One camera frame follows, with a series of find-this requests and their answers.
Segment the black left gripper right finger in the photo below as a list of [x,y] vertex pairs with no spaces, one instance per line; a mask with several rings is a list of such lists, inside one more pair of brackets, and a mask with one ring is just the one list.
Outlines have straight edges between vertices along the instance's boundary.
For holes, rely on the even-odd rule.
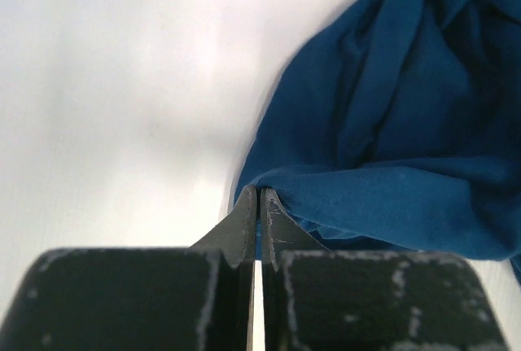
[[442,252],[331,251],[260,194],[268,350],[505,350],[482,284]]

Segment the dark blue t-shirt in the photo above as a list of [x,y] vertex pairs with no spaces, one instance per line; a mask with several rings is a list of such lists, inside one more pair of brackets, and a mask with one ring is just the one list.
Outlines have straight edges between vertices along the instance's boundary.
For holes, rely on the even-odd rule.
[[520,0],[357,0],[283,73],[238,185],[333,249],[520,271]]

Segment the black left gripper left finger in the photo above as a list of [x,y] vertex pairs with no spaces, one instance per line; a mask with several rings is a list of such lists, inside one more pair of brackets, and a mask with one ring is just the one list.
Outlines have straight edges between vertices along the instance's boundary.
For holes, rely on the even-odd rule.
[[60,248],[28,268],[4,350],[249,350],[256,189],[188,248]]

